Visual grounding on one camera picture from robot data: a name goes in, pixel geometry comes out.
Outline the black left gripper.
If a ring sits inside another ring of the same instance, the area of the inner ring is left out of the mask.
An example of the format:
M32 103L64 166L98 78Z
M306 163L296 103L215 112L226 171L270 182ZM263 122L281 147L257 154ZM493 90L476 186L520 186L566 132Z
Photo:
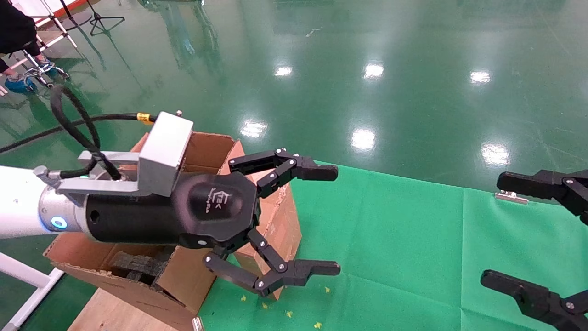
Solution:
M89 195L89 235L106 243L215 247L204 257L209 271L261 297L283 286L305 286L313 275L340 274L334 261L285 261L255 229L261 214L259 197L269 197L295 178L334 182L337 166L317 164L284 148L244 155L228 164L228 175L182 174L170 197ZM270 172L256 184L244 176L264 171ZM270 268L262 276L226 261L228 251L248 241Z

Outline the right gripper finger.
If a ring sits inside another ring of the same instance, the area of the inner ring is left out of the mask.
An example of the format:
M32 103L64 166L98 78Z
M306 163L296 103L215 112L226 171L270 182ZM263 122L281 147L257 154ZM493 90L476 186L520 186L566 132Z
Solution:
M495 270L485 270L481 285L512 297L521 314L552 325L559 331L588 329L588 291L561 297L547 287L521 280Z
M540 170L533 175L502 172L497 188L538 199L554 199L588 224L588 170L555 172Z

